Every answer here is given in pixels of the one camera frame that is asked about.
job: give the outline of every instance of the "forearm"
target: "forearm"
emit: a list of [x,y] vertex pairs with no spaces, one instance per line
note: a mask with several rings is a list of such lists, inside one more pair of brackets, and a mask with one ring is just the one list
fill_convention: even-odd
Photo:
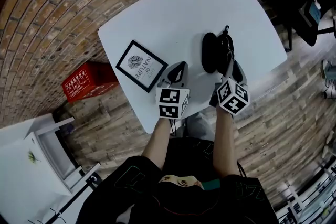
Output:
[[170,134],[170,124],[168,119],[159,119],[154,132],[145,147],[142,156],[150,159],[158,168],[162,170],[166,159]]
[[239,174],[233,136],[233,119],[225,110],[217,107],[216,135],[213,166],[221,177]]

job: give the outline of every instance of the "red box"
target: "red box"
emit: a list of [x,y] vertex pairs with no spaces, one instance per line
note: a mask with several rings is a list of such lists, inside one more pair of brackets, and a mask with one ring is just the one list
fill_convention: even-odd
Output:
[[86,62],[62,83],[62,87],[68,101],[72,103],[104,94],[118,84],[109,63]]

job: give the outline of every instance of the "fingerprint graphic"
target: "fingerprint graphic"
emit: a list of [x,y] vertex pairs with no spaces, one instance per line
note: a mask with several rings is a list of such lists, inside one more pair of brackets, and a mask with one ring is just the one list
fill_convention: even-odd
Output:
[[137,68],[141,64],[142,59],[142,57],[134,55],[128,59],[127,64],[130,69]]

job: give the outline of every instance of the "framed print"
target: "framed print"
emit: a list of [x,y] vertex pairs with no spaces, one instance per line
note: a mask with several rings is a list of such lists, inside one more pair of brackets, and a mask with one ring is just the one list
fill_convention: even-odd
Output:
[[168,64],[132,40],[116,68],[146,92],[150,92]]

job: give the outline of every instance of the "brick wall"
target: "brick wall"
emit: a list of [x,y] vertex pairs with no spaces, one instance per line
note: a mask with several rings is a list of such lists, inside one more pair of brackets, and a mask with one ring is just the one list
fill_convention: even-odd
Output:
[[0,126],[53,111],[80,64],[107,61],[97,29],[137,0],[6,0],[0,13]]

